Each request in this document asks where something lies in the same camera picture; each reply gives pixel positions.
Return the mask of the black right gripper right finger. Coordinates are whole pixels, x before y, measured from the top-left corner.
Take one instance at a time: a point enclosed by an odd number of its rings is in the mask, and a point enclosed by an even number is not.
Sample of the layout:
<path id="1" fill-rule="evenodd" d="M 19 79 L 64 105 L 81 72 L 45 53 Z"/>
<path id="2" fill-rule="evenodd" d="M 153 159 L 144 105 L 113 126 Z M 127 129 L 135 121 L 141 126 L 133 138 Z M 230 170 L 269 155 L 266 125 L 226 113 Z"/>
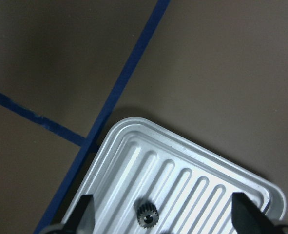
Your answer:
<path id="1" fill-rule="evenodd" d="M 231 222 L 238 234 L 272 234 L 273 223 L 245 193 L 232 193 Z"/>

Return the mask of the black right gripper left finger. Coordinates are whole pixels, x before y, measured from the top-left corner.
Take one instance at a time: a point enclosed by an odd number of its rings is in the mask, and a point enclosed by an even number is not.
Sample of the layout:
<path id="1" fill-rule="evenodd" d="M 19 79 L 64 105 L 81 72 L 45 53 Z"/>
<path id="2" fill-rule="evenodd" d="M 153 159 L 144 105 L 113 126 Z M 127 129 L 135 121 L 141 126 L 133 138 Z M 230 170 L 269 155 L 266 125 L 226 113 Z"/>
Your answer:
<path id="1" fill-rule="evenodd" d="M 94 197 L 93 195 L 82 195 L 60 233 L 92 234 L 95 225 Z"/>

